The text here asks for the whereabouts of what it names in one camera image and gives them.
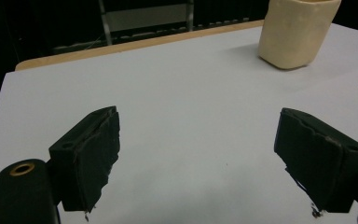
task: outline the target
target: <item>table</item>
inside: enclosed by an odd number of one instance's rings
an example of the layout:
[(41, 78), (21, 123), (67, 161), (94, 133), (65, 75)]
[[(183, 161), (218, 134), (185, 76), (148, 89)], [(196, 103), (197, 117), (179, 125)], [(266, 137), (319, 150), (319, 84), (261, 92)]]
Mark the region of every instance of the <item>table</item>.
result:
[[(47, 161), (48, 148), (89, 112), (116, 105), (121, 151), (93, 223), (356, 223), (357, 203), (349, 214), (315, 220), (273, 145), (283, 107), (358, 141), (358, 31), (333, 24), (315, 61), (290, 71), (257, 57), (260, 32), (7, 74), (0, 171)], [(62, 223), (87, 223), (59, 209)]]

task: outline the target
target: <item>cream-colored pot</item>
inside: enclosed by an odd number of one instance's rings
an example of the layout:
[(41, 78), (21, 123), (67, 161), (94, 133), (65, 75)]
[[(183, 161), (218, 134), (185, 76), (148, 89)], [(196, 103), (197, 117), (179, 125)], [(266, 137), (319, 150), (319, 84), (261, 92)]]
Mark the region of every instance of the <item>cream-colored pot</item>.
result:
[(282, 69), (312, 62), (341, 0), (270, 0), (258, 54)]

